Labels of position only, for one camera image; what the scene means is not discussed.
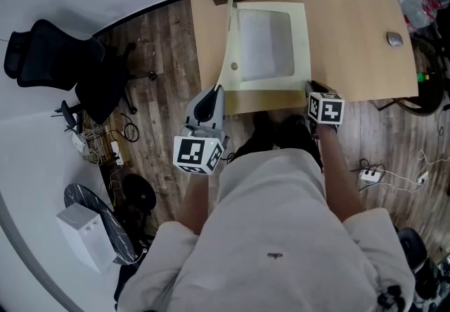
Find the pale green box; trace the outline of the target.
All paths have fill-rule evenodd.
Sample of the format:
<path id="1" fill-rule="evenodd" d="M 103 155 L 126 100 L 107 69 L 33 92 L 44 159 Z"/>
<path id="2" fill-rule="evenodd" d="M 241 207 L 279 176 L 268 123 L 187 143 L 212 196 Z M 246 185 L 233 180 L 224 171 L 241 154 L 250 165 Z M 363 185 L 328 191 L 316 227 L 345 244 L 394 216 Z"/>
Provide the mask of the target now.
<path id="1" fill-rule="evenodd" d="M 241 9 L 278 11 L 290 16 L 292 46 L 294 58 L 294 75 L 245 81 L 242 77 L 240 28 L 238 12 Z M 218 85 L 226 91 L 300 91 L 311 80 L 311 63 L 307 19 L 303 3 L 293 2 L 238 2 L 227 3 L 226 50 Z"/>

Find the black round stool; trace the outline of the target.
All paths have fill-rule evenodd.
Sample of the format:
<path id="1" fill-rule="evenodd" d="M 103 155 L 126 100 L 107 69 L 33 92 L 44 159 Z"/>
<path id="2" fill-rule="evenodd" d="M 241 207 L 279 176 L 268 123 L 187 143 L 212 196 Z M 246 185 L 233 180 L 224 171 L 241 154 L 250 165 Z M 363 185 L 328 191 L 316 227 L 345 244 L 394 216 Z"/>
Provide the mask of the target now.
<path id="1" fill-rule="evenodd" d="M 126 201 L 143 212 L 153 210 L 157 203 L 156 193 L 147 180 L 138 174 L 128 174 L 122 181 Z"/>

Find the black router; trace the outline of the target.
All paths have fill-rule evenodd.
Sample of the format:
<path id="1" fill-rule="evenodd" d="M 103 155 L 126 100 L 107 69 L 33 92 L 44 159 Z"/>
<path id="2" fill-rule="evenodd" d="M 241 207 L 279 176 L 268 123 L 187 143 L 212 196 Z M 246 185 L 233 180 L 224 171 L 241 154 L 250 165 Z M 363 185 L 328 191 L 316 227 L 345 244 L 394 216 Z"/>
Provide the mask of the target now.
<path id="1" fill-rule="evenodd" d="M 55 110 L 54 117 L 64 117 L 67 128 L 76 134 L 82 134 L 84 129 L 84 108 L 81 103 L 70 107 L 65 100 L 62 101 L 60 108 Z"/>

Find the person's right forearm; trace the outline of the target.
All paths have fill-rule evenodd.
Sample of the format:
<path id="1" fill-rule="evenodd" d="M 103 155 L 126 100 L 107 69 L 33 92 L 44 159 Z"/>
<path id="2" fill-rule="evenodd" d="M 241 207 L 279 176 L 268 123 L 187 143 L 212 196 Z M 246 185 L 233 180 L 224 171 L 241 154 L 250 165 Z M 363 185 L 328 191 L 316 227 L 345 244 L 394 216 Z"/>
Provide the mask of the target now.
<path id="1" fill-rule="evenodd" d="M 316 132 L 321 145 L 327 204 L 332 213 L 344 222 L 364 210 L 360 194 L 349 172 L 336 131 L 320 124 Z"/>

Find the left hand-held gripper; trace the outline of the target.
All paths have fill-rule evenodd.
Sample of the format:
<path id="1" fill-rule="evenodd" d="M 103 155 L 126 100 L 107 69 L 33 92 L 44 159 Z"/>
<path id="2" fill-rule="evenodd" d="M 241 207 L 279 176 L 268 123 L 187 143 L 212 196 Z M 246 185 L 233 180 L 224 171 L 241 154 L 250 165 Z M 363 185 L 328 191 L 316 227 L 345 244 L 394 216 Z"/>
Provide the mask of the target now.
<path id="1" fill-rule="evenodd" d="M 228 137 L 223 130 L 225 92 L 222 85 L 202 90 L 186 109 L 186 123 L 174 137 L 173 165 L 190 173 L 211 175 Z"/>

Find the person's white shirt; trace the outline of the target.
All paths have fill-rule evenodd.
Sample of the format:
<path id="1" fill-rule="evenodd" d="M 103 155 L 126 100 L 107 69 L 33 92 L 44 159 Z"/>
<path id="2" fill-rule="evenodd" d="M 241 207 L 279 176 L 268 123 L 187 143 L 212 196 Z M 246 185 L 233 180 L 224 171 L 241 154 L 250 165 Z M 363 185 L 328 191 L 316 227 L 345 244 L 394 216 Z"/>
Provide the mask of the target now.
<path id="1" fill-rule="evenodd" d="M 386 312 L 415 279 L 383 208 L 341 221 L 303 150 L 238 158 L 200 234 L 163 223 L 118 312 Z"/>

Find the person's left forearm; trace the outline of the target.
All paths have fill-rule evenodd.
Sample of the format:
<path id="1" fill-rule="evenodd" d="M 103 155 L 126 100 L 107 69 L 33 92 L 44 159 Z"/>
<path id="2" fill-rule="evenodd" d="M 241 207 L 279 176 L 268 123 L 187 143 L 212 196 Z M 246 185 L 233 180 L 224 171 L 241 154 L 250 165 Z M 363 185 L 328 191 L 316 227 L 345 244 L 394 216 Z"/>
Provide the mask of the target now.
<path id="1" fill-rule="evenodd" d="M 199 235 L 218 196 L 218 181 L 207 175 L 191 174 L 176 220 Z"/>

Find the black chair with grey headrest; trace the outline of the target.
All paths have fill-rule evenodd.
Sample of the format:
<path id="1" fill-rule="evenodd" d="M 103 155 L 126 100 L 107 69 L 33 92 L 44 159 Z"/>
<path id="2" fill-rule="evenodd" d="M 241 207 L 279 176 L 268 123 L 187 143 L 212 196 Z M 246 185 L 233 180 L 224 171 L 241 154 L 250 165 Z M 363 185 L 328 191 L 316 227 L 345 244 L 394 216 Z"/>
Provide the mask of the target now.
<path id="1" fill-rule="evenodd" d="M 397 232 L 410 269 L 415 273 L 428 258 L 428 251 L 421 236 L 413 228 L 402 228 Z"/>

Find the person's left leg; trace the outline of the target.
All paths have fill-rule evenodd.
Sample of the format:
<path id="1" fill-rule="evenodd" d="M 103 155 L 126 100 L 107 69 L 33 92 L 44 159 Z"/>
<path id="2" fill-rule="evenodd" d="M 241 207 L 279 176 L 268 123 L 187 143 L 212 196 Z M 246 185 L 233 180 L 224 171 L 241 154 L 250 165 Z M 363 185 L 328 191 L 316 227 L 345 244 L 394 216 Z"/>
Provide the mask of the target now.
<path id="1" fill-rule="evenodd" d="M 253 116 L 254 131 L 251 137 L 234 153 L 230 162 L 255 152 L 273 150 L 276 140 L 276 124 L 267 111 L 256 112 Z"/>

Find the white box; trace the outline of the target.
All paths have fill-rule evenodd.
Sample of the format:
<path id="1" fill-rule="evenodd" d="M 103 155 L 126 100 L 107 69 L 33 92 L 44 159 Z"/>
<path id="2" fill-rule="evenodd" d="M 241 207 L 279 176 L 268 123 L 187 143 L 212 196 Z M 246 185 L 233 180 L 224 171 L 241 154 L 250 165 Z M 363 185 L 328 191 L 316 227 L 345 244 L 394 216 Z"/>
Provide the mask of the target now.
<path id="1" fill-rule="evenodd" d="M 117 255 L 100 214 L 74 203 L 56 220 L 75 256 L 95 272 L 106 272 Z"/>

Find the black mesh office chair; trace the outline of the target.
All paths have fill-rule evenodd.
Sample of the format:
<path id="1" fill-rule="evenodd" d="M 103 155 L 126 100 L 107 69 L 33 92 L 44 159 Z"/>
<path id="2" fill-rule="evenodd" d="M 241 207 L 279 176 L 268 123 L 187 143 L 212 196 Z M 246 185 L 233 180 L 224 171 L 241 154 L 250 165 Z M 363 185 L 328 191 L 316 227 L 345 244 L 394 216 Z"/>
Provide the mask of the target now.
<path id="1" fill-rule="evenodd" d="M 127 95 L 127 84 L 134 78 L 127 61 L 135 49 L 132 42 L 124 53 L 119 53 L 116 47 L 97 38 L 74 38 L 41 19 L 30 31 L 11 34 L 4 69 L 23 88 L 42 86 L 75 91 L 84 115 L 102 124 L 121 100 L 130 114 L 137 112 Z"/>

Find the person's right leg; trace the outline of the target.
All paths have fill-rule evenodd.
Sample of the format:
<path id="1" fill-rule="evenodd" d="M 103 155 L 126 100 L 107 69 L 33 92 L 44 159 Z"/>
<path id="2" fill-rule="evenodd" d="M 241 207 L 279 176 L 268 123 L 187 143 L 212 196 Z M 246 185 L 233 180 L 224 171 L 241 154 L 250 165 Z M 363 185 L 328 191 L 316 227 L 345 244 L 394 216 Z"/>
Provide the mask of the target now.
<path id="1" fill-rule="evenodd" d="M 302 115 L 291 115 L 284 119 L 275 134 L 275 145 L 280 149 L 296 148 L 308 152 L 323 168 L 319 147 L 310 134 Z"/>

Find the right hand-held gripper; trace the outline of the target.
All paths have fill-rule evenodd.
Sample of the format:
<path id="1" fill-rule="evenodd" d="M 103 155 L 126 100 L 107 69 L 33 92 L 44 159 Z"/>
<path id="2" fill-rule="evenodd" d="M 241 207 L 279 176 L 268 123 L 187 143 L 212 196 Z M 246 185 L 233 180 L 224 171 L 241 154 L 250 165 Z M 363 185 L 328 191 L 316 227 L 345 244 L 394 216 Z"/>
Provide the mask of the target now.
<path id="1" fill-rule="evenodd" d="M 318 125 L 326 125 L 337 131 L 342 125 L 345 101 L 336 93 L 329 93 L 329 87 L 316 81 L 307 81 L 304 92 L 308 101 L 307 115 L 311 135 L 317 135 Z"/>

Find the black marble round table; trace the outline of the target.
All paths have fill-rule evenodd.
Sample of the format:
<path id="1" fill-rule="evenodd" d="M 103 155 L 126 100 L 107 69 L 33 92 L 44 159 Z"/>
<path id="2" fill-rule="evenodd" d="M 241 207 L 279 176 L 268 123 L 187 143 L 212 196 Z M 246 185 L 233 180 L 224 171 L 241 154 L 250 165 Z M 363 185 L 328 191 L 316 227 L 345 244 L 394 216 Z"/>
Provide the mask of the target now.
<path id="1" fill-rule="evenodd" d="M 72 183 L 64 190 L 64 203 L 66 207 L 78 203 L 100 215 L 112 247 L 117 254 L 117 258 L 114 260 L 116 264 L 133 264 L 138 259 L 133 243 L 125 229 L 117 220 L 113 211 L 94 192 L 83 185 Z"/>

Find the person's leg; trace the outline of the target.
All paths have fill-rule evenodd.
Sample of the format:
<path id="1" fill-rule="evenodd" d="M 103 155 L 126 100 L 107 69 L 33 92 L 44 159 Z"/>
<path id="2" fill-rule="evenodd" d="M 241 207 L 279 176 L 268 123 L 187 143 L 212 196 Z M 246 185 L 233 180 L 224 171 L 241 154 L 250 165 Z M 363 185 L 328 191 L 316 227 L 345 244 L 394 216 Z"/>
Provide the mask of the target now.
<path id="1" fill-rule="evenodd" d="M 273 150 L 276 140 L 276 124 L 267 111 L 256 112 L 253 116 L 254 131 L 251 137 L 234 153 L 230 162 L 255 152 Z"/>
<path id="2" fill-rule="evenodd" d="M 308 152 L 323 168 L 319 147 L 310 134 L 302 115 L 291 115 L 284 119 L 275 134 L 275 145 L 280 149 L 296 148 Z"/>

